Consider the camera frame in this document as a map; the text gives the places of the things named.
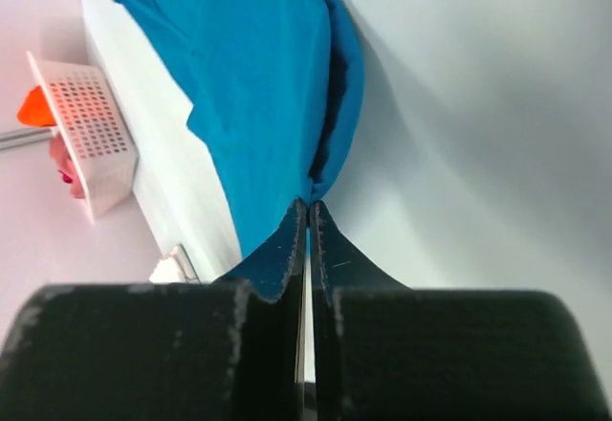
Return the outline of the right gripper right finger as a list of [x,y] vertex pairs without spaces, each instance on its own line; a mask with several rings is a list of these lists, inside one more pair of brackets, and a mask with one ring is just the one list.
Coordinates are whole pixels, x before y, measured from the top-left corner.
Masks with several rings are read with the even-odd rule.
[[578,323],[533,290],[414,290],[310,207],[321,420],[607,420]]

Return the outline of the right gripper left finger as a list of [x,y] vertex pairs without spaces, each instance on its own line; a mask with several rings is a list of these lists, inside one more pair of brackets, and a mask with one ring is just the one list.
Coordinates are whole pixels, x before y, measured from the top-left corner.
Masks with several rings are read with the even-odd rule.
[[210,283],[56,284],[1,352],[5,420],[299,420],[304,252],[299,200]]

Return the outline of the blue t-shirt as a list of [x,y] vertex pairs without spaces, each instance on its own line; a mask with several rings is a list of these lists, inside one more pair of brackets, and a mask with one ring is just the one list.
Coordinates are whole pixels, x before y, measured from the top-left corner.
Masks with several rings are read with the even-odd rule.
[[341,0],[114,0],[190,100],[242,255],[295,199],[335,183],[361,112],[364,64]]

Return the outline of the white plastic basket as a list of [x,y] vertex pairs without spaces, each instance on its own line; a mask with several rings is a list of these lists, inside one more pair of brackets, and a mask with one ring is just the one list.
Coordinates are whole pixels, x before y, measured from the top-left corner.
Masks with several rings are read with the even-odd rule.
[[138,150],[105,74],[92,65],[27,58],[84,191],[92,222],[132,192]]

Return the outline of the orange crumpled t-shirt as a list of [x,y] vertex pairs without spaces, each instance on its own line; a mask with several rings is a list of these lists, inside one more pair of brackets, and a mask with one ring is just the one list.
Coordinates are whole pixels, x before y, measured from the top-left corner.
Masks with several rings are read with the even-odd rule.
[[54,114],[40,86],[34,87],[26,96],[17,113],[20,123],[29,127],[47,128],[56,126]]

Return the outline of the left corner aluminium post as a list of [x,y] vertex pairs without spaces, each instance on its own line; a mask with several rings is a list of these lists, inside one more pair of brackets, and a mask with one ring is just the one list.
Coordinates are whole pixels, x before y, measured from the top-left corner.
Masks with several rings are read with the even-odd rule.
[[25,127],[13,131],[2,132],[0,135],[0,150],[9,150],[29,144],[49,141],[54,135],[51,128]]

